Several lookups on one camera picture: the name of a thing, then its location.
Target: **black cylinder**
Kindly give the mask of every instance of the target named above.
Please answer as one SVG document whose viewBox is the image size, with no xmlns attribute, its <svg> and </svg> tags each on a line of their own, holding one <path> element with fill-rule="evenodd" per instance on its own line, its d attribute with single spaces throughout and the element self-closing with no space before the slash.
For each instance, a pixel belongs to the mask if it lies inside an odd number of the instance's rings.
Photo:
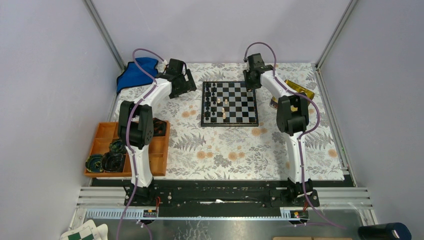
<svg viewBox="0 0 424 240">
<path fill-rule="evenodd" d="M 411 240 L 412 236 L 403 223 L 392 222 L 379 225 L 361 226 L 358 234 L 363 240 Z"/>
</svg>

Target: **chessboard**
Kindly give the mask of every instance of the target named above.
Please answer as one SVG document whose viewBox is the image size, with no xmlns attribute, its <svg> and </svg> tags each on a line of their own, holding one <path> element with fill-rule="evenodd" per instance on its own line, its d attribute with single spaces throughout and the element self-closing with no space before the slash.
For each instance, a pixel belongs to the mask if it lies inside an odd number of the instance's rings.
<svg viewBox="0 0 424 240">
<path fill-rule="evenodd" d="M 202 127 L 257 127 L 255 90 L 244 81 L 204 81 L 201 100 Z"/>
</svg>

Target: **black mechanical part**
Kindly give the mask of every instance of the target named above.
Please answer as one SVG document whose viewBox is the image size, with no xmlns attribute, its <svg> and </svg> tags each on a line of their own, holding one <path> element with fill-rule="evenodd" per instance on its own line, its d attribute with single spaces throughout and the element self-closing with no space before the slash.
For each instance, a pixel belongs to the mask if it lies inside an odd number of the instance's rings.
<svg viewBox="0 0 424 240">
<path fill-rule="evenodd" d="M 128 200 L 131 197 L 131 194 L 133 194 L 134 190 L 134 184 L 129 184 L 123 186 L 123 189 L 125 190 L 125 201 L 124 205 L 126 206 L 128 204 Z M 134 198 L 131 201 L 131 206 L 154 206 L 156 204 L 155 202 L 155 187 L 152 183 L 149 186 L 144 187 L 137 187 L 135 189 Z"/>
<path fill-rule="evenodd" d="M 317 190 L 311 190 L 308 199 L 314 207 L 320 206 L 320 199 L 318 198 Z M 272 207 L 304 207 L 306 204 L 305 195 L 293 197 L 293 192 L 289 187 L 285 190 L 271 188 L 269 191 L 270 204 Z"/>
<path fill-rule="evenodd" d="M 273 66 L 265 65 L 260 53 L 247 57 L 248 70 L 243 70 L 244 82 L 247 89 L 259 89 L 262 87 L 261 74 L 273 70 Z"/>
<path fill-rule="evenodd" d="M 291 219 L 299 219 L 299 220 L 291 220 L 289 221 L 291 224 L 304 224 L 306 223 L 309 218 L 308 211 L 302 211 L 302 210 L 291 210 L 290 211 L 290 218 Z"/>
<path fill-rule="evenodd" d="M 127 124 L 134 105 L 132 101 L 123 101 L 119 109 L 117 132 L 118 137 L 122 139 L 125 145 L 128 145 L 126 140 Z M 150 144 L 154 134 L 152 107 L 149 105 L 138 105 L 132 117 L 136 116 L 139 116 L 138 122 L 131 121 L 130 123 L 129 144 L 142 149 L 145 145 Z"/>
<path fill-rule="evenodd" d="M 169 98 L 177 98 L 181 94 L 185 94 L 196 90 L 196 84 L 190 69 L 185 70 L 188 80 L 183 74 L 184 62 L 171 58 L 165 72 L 160 72 L 156 78 L 166 79 L 172 83 L 172 90 Z"/>
<path fill-rule="evenodd" d="M 290 136 L 306 131 L 309 124 L 308 101 L 296 95 L 279 97 L 276 121 L 278 129 Z"/>
<path fill-rule="evenodd" d="M 312 180 L 309 179 L 308 181 L 304 182 L 305 184 L 305 190 L 307 193 L 312 192 L 314 189 Z M 304 194 L 302 183 L 300 182 L 292 182 L 290 179 L 288 179 L 288 186 L 287 186 L 287 192 L 286 192 L 286 198 L 287 200 L 293 202 L 295 199 L 298 198 L 299 195 Z"/>
</svg>

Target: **orange tray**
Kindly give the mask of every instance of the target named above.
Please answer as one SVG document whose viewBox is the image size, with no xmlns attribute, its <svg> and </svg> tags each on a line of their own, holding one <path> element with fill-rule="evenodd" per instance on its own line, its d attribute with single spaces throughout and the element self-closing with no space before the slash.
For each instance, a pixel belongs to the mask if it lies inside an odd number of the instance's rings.
<svg viewBox="0 0 424 240">
<path fill-rule="evenodd" d="M 148 146 L 148 161 L 153 176 L 165 176 L 167 172 L 168 146 L 170 142 L 171 124 L 166 122 L 165 136 L 155 136 Z M 109 144 L 118 139 L 117 122 L 100 122 L 91 145 L 90 155 L 109 152 Z M 84 175 L 90 178 L 117 178 L 131 177 L 131 163 L 128 153 L 125 154 L 125 163 L 122 172 L 89 172 L 84 166 Z"/>
</svg>

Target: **metal floor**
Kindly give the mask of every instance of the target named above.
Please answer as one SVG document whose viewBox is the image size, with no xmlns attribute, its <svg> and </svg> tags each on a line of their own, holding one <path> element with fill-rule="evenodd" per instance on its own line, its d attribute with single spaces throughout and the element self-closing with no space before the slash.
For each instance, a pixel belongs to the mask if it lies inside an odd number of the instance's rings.
<svg viewBox="0 0 424 240">
<path fill-rule="evenodd" d="M 356 210 L 325 210 L 330 220 L 347 227 L 297 226 L 274 220 L 156 220 L 149 224 L 154 240 L 272 240 L 273 237 L 344 237 L 359 240 L 357 230 L 362 219 Z M 312 210 L 309 223 L 323 220 Z M 116 237 L 118 219 L 93 219 L 97 226 L 107 224 L 108 239 Z M 147 229 L 134 220 L 124 220 L 119 234 L 122 240 L 148 240 Z"/>
</svg>

